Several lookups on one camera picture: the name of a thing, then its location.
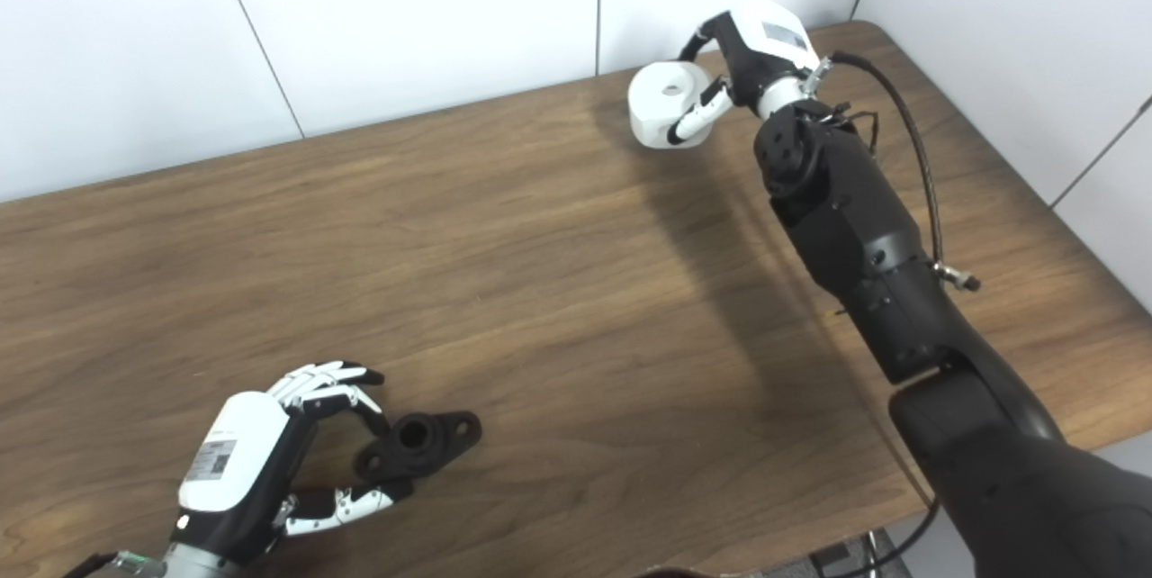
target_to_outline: wood grain surface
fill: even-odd
[[[1071,441],[1152,429],[1147,314],[881,31],[813,39],[907,96],[950,263],[985,280],[962,306]],[[757,121],[642,151],[630,76],[0,204],[0,575],[161,553],[222,402],[331,359],[382,372],[394,417],[473,410],[485,438],[256,576],[744,572],[923,508],[890,388],[767,210]],[[821,96],[881,111],[923,218],[882,90],[838,69]],[[301,485],[348,482],[363,443],[325,423]]]

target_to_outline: black mechanical part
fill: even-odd
[[[61,578],[84,578],[107,566],[116,557],[116,554],[91,554],[83,562],[68,570]]]
[[[353,470],[370,485],[394,485],[439,472],[479,442],[480,419],[472,412],[411,413],[365,447]]]
[[[280,527],[273,519],[317,429],[312,418],[291,415],[248,495],[221,512],[180,509],[180,520],[185,524],[174,528],[169,540],[205,549],[218,555],[221,562],[241,566],[262,556],[280,538]]]
[[[889,412],[977,576],[1152,576],[1152,479],[1063,442],[945,294],[916,222],[849,123],[794,104],[761,127],[756,158],[809,273],[888,380],[920,377]]]
[[[1152,479],[1022,433],[971,370],[915,382],[888,409],[979,578],[1152,576]]]
[[[916,122],[912,119],[912,111],[908,108],[908,104],[904,102],[903,97],[900,96],[900,91],[896,90],[896,85],[889,81],[888,76],[881,73],[880,68],[872,64],[871,60],[866,58],[856,55],[854,53],[846,52],[833,52],[828,60],[835,64],[849,64],[856,67],[856,69],[863,69],[864,73],[869,73],[880,86],[892,97],[893,104],[896,106],[896,112],[900,114],[900,119],[904,122],[904,128],[908,130],[908,138],[911,139],[912,150],[916,152],[916,162],[920,167],[920,180],[924,183],[924,197],[929,204],[929,220],[932,221],[932,258],[935,261],[943,261],[943,236],[940,229],[940,210],[937,205],[935,199],[935,184],[932,181],[932,168],[929,166],[929,154],[924,147],[924,139],[920,138],[920,130],[916,127]]]
[[[757,52],[744,44],[730,13],[721,13],[697,30],[680,53],[680,60],[695,60],[700,47],[715,38],[732,76],[732,101],[751,106],[753,112],[760,93],[773,82],[788,75],[801,75],[791,61]]]
[[[889,382],[971,368],[1021,432],[1062,440],[1040,401],[940,287],[916,221],[864,142],[823,117],[824,109],[795,104],[775,112],[756,139],[772,208],[814,282],[843,304]],[[785,157],[783,149],[798,152]],[[772,166],[810,154],[811,167]],[[781,184],[787,192],[778,196]]]
[[[726,81],[723,76],[717,76],[714,81],[708,83],[708,86],[702,91],[700,98],[692,104],[692,109],[712,102],[712,99],[715,98],[718,93],[728,93],[728,81]],[[680,121],[682,119],[683,117],[677,119],[673,126],[668,126],[666,138],[672,146],[680,146],[680,144],[685,143],[688,138],[691,138],[690,136],[688,138],[680,138],[680,135],[676,135],[676,130],[679,130]]]

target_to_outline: robotic hand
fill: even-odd
[[[335,528],[382,511],[480,439],[476,415],[414,413],[389,426],[362,386],[384,377],[355,362],[304,365],[267,390],[228,398],[180,485],[180,514],[162,562],[92,556],[68,575],[112,564],[128,573],[218,578],[271,553],[281,539]],[[291,492],[320,419],[353,412],[374,435],[356,458],[357,487]]]

